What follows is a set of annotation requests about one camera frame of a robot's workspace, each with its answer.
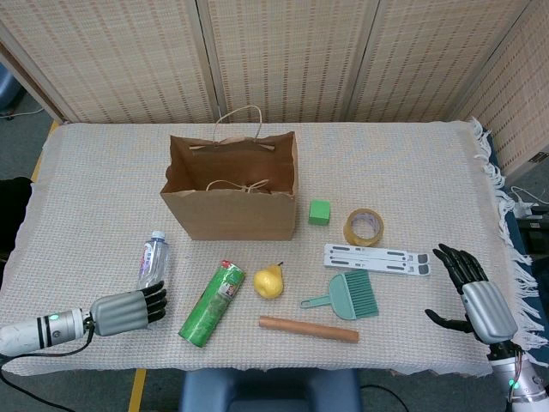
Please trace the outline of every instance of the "green can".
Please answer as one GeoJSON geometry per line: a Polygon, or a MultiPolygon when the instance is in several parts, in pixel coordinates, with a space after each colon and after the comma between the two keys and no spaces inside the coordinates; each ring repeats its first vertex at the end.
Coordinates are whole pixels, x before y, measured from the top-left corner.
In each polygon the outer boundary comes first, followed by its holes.
{"type": "Polygon", "coordinates": [[[236,264],[222,261],[179,335],[199,348],[204,346],[243,280],[244,272],[236,264]]]}

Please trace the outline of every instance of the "robotic hand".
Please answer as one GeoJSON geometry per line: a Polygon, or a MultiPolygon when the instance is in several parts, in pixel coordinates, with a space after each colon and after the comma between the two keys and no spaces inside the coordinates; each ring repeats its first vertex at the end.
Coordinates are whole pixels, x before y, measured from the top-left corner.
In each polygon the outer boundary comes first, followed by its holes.
{"type": "Polygon", "coordinates": [[[465,306],[466,320],[447,320],[431,309],[426,315],[439,326],[465,333],[490,346],[488,360],[498,383],[507,393],[507,409],[514,412],[549,411],[549,397],[543,380],[532,368],[522,348],[511,339],[516,322],[498,287],[489,282],[477,259],[466,251],[446,245],[434,249],[443,261],[465,306]]]}
{"type": "Polygon", "coordinates": [[[89,313],[81,309],[29,319],[0,328],[0,364],[21,354],[74,341],[93,333],[111,336],[128,330],[146,328],[166,315],[164,282],[149,288],[114,294],[96,300],[89,313]]]}

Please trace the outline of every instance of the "water bottle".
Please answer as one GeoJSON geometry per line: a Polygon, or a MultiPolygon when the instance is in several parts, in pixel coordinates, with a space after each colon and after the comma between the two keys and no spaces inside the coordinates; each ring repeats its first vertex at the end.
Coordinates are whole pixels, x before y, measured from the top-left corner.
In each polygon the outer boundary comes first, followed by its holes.
{"type": "Polygon", "coordinates": [[[168,260],[168,244],[166,235],[160,230],[151,234],[151,239],[145,242],[141,268],[139,269],[138,289],[148,288],[164,278],[168,260]]]}

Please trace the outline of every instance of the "woven panel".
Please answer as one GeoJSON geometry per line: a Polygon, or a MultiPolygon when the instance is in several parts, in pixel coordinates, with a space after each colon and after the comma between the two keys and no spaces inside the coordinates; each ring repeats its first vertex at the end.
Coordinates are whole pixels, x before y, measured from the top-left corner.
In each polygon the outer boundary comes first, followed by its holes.
{"type": "Polygon", "coordinates": [[[354,121],[443,117],[524,0],[387,0],[365,56],[354,121]]]}
{"type": "Polygon", "coordinates": [[[459,114],[492,130],[506,174],[549,144],[549,2],[530,7],[459,114]]]}
{"type": "Polygon", "coordinates": [[[372,3],[208,1],[228,110],[255,104],[268,122],[338,120],[372,3]]]}
{"type": "MultiPolygon", "coordinates": [[[[220,139],[253,136],[255,130],[255,124],[218,129],[220,139]]],[[[59,127],[45,145],[39,181],[6,266],[0,326],[71,307],[87,310],[102,295],[131,290],[142,242],[155,229],[166,231],[171,247],[169,303],[166,317],[148,330],[98,336],[78,356],[20,359],[8,369],[21,374],[133,367],[490,372],[486,345],[435,325],[424,313],[432,308],[446,318],[463,318],[448,272],[432,254],[430,276],[371,272],[376,317],[346,321],[328,306],[299,308],[301,300],[327,293],[329,280],[341,271],[323,266],[324,244],[345,243],[341,228],[348,214],[367,207],[385,222],[379,247],[429,252],[444,242],[467,249],[497,283],[511,311],[520,312],[509,253],[498,236],[494,190],[482,161],[474,159],[479,149],[472,127],[463,122],[265,124],[262,136],[290,130],[296,133],[299,156],[293,240],[214,242],[190,240],[159,195],[170,163],[170,134],[209,136],[211,124],[59,127]],[[313,198],[330,201],[326,227],[307,222],[313,198]],[[248,276],[208,344],[196,348],[178,331],[224,258],[248,276]],[[264,300],[253,288],[253,274],[280,261],[284,293],[264,300]],[[359,330],[360,342],[263,330],[257,326],[260,315],[359,330]]],[[[516,320],[524,325],[523,317],[516,320]]]]}
{"type": "Polygon", "coordinates": [[[212,120],[188,13],[179,0],[0,2],[69,120],[89,123],[212,120]]]}

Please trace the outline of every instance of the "rolling pin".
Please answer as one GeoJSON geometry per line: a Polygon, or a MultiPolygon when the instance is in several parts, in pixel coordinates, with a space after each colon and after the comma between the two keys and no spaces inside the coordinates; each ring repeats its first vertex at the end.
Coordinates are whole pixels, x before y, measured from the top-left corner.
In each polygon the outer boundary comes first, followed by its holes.
{"type": "Polygon", "coordinates": [[[307,322],[298,322],[296,320],[260,316],[259,326],[266,329],[286,330],[292,333],[324,337],[337,341],[350,343],[359,342],[359,333],[356,330],[333,328],[331,326],[324,326],[323,324],[310,324],[307,322]]]}

